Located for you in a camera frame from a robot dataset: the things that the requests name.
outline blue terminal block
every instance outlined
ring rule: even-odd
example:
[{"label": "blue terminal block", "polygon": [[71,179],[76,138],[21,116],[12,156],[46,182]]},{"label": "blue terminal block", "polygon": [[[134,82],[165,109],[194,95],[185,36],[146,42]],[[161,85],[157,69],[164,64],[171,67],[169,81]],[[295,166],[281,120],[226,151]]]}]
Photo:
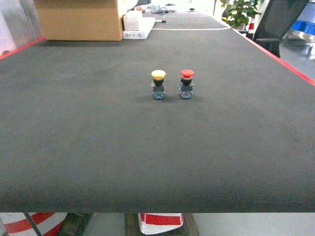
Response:
[{"label": "blue terminal block", "polygon": [[180,90],[180,97],[182,99],[188,99],[192,96],[192,87],[194,87],[193,83],[190,83],[188,86],[184,86],[183,83],[181,84],[179,90]]},{"label": "blue terminal block", "polygon": [[164,96],[165,96],[164,85],[157,87],[155,84],[151,84],[151,87],[153,88],[153,98],[154,99],[163,99],[164,98]]},{"label": "blue terminal block", "polygon": [[181,71],[181,86],[179,88],[180,90],[180,97],[182,99],[189,99],[192,96],[192,88],[194,87],[194,84],[191,82],[192,77],[195,75],[195,73],[192,70],[182,70]]},{"label": "blue terminal block", "polygon": [[154,99],[163,99],[165,96],[165,87],[163,84],[165,74],[166,73],[163,70],[155,70],[151,74],[154,82],[151,84]]}]

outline red mushroom button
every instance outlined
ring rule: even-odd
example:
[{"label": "red mushroom button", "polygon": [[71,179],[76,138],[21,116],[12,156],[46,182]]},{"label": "red mushroom button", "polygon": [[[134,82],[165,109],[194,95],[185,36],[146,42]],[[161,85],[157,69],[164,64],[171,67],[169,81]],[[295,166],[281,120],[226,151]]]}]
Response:
[{"label": "red mushroom button", "polygon": [[181,71],[181,75],[185,79],[190,79],[191,77],[195,75],[195,72],[193,72],[192,70],[186,69],[186,70]]}]

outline striped safety cone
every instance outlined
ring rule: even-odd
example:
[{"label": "striped safety cone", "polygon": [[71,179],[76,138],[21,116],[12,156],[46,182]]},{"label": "striped safety cone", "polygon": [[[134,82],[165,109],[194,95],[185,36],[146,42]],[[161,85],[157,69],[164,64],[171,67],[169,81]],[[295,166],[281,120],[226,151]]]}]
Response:
[{"label": "striped safety cone", "polygon": [[[30,213],[33,222],[43,236],[55,236],[67,213]],[[37,236],[23,213],[0,213],[9,236]]]},{"label": "striped safety cone", "polygon": [[139,213],[140,230],[145,235],[154,235],[177,229],[183,225],[182,213]]},{"label": "striped safety cone", "polygon": [[249,38],[249,39],[253,39],[253,36],[254,36],[254,26],[255,26],[255,17],[252,18],[252,21],[250,23],[250,27],[248,29],[248,32],[246,34],[246,37]]}]

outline potted plant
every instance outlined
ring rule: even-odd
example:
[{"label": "potted plant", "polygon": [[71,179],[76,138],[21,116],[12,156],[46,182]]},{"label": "potted plant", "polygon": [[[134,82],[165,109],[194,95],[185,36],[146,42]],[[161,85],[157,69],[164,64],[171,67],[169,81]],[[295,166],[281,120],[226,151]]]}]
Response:
[{"label": "potted plant", "polygon": [[257,12],[258,0],[221,0],[222,6],[226,6],[226,23],[232,28],[242,30],[248,25],[250,18],[260,15]]}]

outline yellow mushroom button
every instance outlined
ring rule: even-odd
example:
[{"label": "yellow mushroom button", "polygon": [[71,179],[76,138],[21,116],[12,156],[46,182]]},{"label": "yellow mushroom button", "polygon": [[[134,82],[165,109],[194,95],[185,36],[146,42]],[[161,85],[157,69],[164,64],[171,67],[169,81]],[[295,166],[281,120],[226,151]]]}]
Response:
[{"label": "yellow mushroom button", "polygon": [[164,70],[154,70],[152,71],[151,75],[157,79],[157,80],[161,80],[164,78],[164,76],[166,75]]}]

